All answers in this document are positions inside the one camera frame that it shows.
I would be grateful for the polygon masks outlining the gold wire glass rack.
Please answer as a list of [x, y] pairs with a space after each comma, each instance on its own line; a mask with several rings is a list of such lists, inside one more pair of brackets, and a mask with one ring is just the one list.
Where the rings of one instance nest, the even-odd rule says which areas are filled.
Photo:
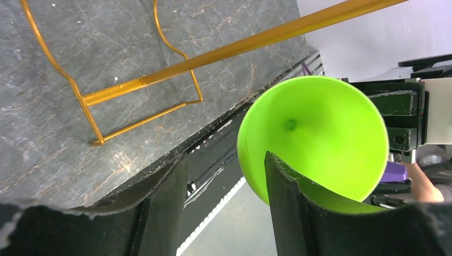
[[[87, 95], [82, 95], [80, 90], [76, 84], [76, 81], [63, 69], [61, 65], [56, 61], [50, 49], [46, 45], [38, 27], [35, 22], [35, 19], [32, 15], [31, 8], [27, 1], [20, 1], [21, 7], [27, 18], [30, 28], [34, 33], [40, 47], [42, 48], [45, 56], [48, 61], [52, 65], [52, 67], [69, 83], [75, 98], [79, 102], [81, 109], [84, 115], [87, 118], [89, 125], [91, 126], [96, 140], [90, 143], [91, 146], [103, 146], [106, 141], [110, 140], [113, 137], [121, 135], [127, 131], [130, 131], [140, 125], [143, 125], [149, 121], [152, 121], [161, 116], [167, 115], [175, 110], [183, 108], [187, 105], [193, 105], [197, 103], [203, 102], [204, 98], [201, 93], [198, 81], [195, 77], [194, 70], [196, 68], [200, 68], [206, 65], [210, 65], [212, 63], [222, 61], [228, 58], [235, 57], [237, 55], [250, 52], [256, 49], [260, 49], [262, 47], [266, 47], [268, 45], [279, 43], [281, 41], [300, 36], [302, 34], [310, 33], [312, 31], [316, 31], [318, 29], [322, 29], [331, 25], [335, 25], [337, 23], [347, 21], [350, 19], [354, 19], [356, 17], [360, 17], [362, 15], [366, 15], [375, 11], [379, 11], [381, 9], [394, 6], [399, 4], [399, 0], [391, 0], [391, 1], [344, 1], [339, 4], [333, 5], [331, 7], [325, 8], [323, 10], [317, 11], [315, 13], [303, 16], [296, 20], [284, 23], [280, 26], [276, 26], [274, 28], [265, 30], [258, 34], [252, 35], [250, 37], [246, 37], [239, 41], [233, 42], [231, 44], [225, 45], [218, 49], [214, 49], [212, 51], [208, 51], [204, 54], [196, 56], [194, 58], [189, 58], [184, 52], [175, 48], [172, 44], [168, 42], [166, 37], [163, 34], [161, 29], [158, 14], [157, 14], [157, 2], [154, 1], [153, 11], [154, 18], [158, 33], [161, 39], [164, 41], [167, 47], [169, 47], [172, 51], [184, 57], [184, 61], [177, 63], [175, 65], [166, 67], [160, 71], [155, 73], [141, 76], [140, 78], [133, 79], [128, 82], [120, 83], [118, 85], [114, 85], [112, 87], [92, 92]], [[193, 84], [195, 86], [198, 99], [194, 101], [187, 101], [180, 103], [174, 107], [163, 110], [157, 114], [154, 114], [148, 118], [145, 118], [139, 122], [131, 124], [125, 128], [122, 128], [116, 132], [113, 132], [109, 135], [102, 135], [99, 130], [89, 108], [91, 106], [97, 105], [99, 103], [111, 100], [113, 98], [119, 97], [121, 95], [131, 93], [133, 91], [139, 90], [149, 85], [156, 84], [161, 81], [165, 81], [172, 77], [181, 75], [183, 73], [189, 73]]]

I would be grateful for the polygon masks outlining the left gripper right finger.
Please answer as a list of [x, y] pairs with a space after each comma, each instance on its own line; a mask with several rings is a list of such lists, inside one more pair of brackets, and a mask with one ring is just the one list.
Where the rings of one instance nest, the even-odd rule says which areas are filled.
[[357, 202], [267, 152], [265, 172], [279, 255], [451, 255], [451, 204], [396, 209]]

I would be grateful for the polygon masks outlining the person forearm in background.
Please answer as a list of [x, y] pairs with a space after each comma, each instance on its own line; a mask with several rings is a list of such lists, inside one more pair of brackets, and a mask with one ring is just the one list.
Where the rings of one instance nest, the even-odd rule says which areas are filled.
[[417, 163], [401, 163], [412, 180], [413, 197], [420, 202], [451, 202], [451, 170], [427, 175]]

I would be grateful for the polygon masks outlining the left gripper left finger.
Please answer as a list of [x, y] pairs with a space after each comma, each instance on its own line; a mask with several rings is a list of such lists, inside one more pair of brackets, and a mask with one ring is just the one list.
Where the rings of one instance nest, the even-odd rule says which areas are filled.
[[1, 200], [1, 255], [176, 255], [186, 154], [92, 207]]

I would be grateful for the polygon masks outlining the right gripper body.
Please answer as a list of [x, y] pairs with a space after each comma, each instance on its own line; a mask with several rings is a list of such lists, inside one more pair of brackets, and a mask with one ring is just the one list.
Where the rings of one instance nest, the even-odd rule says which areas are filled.
[[426, 143], [429, 93], [420, 78], [352, 82], [377, 107], [389, 136], [390, 152], [416, 161], [417, 148]]

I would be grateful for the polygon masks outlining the green plastic wine glass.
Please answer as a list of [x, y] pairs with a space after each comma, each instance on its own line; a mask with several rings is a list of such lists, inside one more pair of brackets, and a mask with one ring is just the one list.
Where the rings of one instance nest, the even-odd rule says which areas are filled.
[[356, 87], [326, 76], [288, 79], [246, 112], [237, 137], [242, 173], [269, 202], [264, 159], [275, 154], [317, 205], [345, 214], [382, 212], [364, 202], [380, 182], [389, 154], [384, 120]]

